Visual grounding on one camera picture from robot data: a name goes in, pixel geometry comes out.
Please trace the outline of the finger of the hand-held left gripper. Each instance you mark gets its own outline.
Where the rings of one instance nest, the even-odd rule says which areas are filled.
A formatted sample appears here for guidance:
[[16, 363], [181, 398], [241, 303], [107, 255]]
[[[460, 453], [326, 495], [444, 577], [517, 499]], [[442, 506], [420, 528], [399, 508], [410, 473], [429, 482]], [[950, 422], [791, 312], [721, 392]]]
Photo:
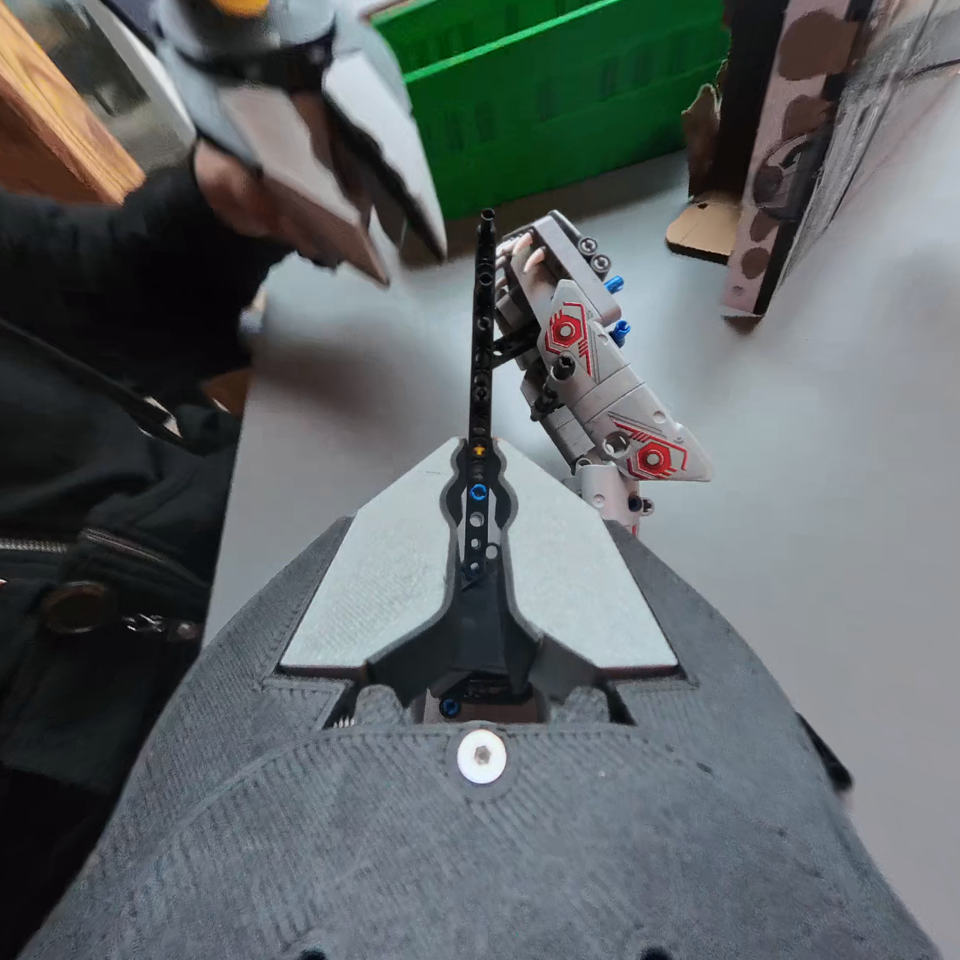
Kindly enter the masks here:
[[371, 236], [375, 204], [363, 166], [340, 140], [321, 96], [235, 86], [222, 91], [221, 104], [281, 216], [308, 237], [308, 248], [331, 269], [346, 263], [388, 288], [390, 272]]
[[407, 229], [438, 261], [448, 256], [445, 219], [402, 72], [390, 51], [341, 51], [321, 94], [359, 164], [380, 228], [400, 248]]

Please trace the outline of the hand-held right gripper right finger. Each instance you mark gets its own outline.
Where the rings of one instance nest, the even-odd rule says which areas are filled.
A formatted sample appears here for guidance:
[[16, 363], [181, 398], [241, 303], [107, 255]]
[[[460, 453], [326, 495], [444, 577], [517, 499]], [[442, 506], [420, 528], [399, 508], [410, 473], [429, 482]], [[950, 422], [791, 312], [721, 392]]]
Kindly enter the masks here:
[[510, 443], [497, 446], [513, 504], [510, 601], [537, 642], [533, 688], [564, 701], [579, 687], [675, 675], [677, 655], [614, 539], [639, 545], [637, 490], [609, 464], [582, 466], [569, 487]]

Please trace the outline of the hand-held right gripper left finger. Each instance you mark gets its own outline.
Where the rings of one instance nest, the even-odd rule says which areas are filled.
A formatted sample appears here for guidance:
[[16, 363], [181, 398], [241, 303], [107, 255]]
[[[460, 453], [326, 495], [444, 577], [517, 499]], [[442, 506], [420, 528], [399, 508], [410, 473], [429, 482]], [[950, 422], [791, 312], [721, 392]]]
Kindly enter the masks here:
[[356, 511], [279, 672], [385, 686], [408, 704], [446, 670], [435, 625], [459, 560], [445, 495], [462, 445], [448, 439]]

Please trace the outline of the person's left forearm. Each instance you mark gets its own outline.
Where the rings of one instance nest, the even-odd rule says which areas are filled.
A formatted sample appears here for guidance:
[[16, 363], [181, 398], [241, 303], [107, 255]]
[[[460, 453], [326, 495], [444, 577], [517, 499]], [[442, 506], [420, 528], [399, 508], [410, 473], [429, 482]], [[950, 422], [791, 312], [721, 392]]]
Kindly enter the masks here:
[[207, 380], [248, 364], [241, 313], [291, 252], [223, 223], [184, 165], [121, 205], [2, 190], [2, 326], [144, 390]]

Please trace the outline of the black lego H connector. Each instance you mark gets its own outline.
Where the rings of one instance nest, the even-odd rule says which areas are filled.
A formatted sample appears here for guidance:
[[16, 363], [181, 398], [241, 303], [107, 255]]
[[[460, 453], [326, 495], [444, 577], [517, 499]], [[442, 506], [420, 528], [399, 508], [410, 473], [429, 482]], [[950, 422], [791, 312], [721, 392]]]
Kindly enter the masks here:
[[811, 747], [822, 763], [833, 790], [840, 795], [850, 793], [854, 789], [855, 781], [847, 765], [802, 714], [797, 713], [796, 716]]

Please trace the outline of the person's left hand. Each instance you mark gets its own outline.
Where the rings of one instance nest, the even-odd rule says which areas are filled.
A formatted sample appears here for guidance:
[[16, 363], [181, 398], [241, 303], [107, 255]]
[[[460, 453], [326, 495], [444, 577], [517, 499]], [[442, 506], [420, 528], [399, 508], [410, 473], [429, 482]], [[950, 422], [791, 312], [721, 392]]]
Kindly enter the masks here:
[[270, 241], [319, 267], [336, 269], [340, 256], [280, 209], [261, 176], [200, 138], [192, 159], [198, 189], [214, 214], [236, 234]]

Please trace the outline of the green plastic bin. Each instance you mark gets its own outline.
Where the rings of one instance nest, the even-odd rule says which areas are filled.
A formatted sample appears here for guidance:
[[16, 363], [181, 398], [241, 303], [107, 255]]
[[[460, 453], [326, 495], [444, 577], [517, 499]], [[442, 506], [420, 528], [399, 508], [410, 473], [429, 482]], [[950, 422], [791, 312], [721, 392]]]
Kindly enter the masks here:
[[373, 13], [446, 220], [686, 146], [729, 51], [721, 1], [424, 1]]

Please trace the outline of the wooden partition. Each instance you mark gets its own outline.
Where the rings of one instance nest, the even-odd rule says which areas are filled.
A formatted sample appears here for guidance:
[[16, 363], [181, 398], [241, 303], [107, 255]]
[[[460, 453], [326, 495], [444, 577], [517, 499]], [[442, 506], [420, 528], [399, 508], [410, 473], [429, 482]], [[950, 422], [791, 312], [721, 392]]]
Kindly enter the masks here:
[[1, 5], [1, 186], [116, 206], [145, 174], [6, 4]]

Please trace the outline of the open cardboard box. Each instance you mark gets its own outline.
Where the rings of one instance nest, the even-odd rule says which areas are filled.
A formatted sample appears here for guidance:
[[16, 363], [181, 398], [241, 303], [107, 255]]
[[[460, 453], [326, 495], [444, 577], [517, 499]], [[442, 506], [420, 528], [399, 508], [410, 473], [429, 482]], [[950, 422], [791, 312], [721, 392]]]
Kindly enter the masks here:
[[958, 2], [725, 2], [730, 46], [681, 114], [676, 254], [726, 266], [721, 306], [762, 318], [789, 270], [958, 79]]

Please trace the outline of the glass wall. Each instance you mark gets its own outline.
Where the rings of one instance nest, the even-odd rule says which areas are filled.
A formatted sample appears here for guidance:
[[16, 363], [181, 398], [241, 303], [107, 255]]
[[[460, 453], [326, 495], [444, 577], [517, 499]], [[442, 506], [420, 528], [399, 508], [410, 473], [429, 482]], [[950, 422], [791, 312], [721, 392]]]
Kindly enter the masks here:
[[107, 131], [145, 173], [186, 160], [190, 141], [164, 116], [149, 92], [82, 2], [41, 2], [46, 39], [56, 68]]

